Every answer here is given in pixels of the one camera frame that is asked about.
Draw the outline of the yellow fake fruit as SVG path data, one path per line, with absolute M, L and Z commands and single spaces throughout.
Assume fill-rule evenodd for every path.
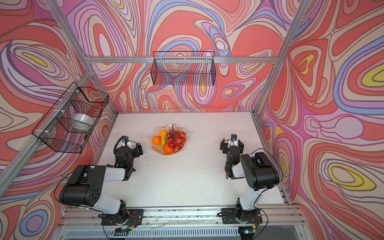
M 164 144 L 166 143 L 166 139 L 168 138 L 167 137 L 167 131 L 166 130 L 161 130 L 160 131 L 160 138 L 161 138 L 161 146 L 163 147 Z

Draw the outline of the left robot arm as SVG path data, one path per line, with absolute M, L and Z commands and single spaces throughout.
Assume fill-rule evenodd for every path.
M 99 212 L 104 226 L 121 226 L 132 217 L 123 200 L 103 192 L 104 183 L 125 182 L 136 170 L 134 160 L 143 155 L 142 145 L 122 136 L 113 148 L 115 163 L 106 166 L 80 165 L 61 190 L 58 201 L 67 206 L 84 207 Z

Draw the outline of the large orange fake orange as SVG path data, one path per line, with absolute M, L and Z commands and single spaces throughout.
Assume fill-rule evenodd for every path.
M 163 150 L 165 154 L 172 154 L 174 152 L 173 148 L 170 148 L 168 144 L 164 144 Z

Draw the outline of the red fake grape bunch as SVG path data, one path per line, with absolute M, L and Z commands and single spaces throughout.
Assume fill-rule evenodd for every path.
M 180 152 L 187 141 L 187 133 L 182 128 L 177 128 L 175 125 L 169 125 L 166 129 L 167 139 L 166 143 L 170 148 L 173 148 L 174 152 L 172 154 Z

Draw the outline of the small orange fake tangerine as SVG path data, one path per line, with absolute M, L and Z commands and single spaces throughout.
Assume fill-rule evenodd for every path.
M 153 137 L 152 141 L 155 146 L 160 146 L 162 144 L 162 138 L 160 136 Z

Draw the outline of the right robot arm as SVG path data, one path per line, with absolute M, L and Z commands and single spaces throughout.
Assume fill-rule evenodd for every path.
M 263 194 L 280 182 L 280 174 L 264 152 L 244 154 L 244 144 L 239 140 L 223 139 L 220 150 L 226 155 L 226 178 L 245 179 L 248 187 L 233 208 L 222 208 L 218 214 L 225 225 L 254 224 L 263 222 L 257 207 Z

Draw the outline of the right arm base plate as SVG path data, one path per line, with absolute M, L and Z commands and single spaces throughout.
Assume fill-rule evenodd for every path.
M 250 211 L 242 210 L 241 208 L 222 208 L 217 214 L 222 218 L 223 224 L 256 224 L 257 226 L 263 222 L 261 212 L 258 209 Z

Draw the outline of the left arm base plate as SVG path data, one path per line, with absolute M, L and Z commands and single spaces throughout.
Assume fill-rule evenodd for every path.
M 102 226 L 137 227 L 142 224 L 144 209 L 128 209 L 114 215 L 99 214 Z

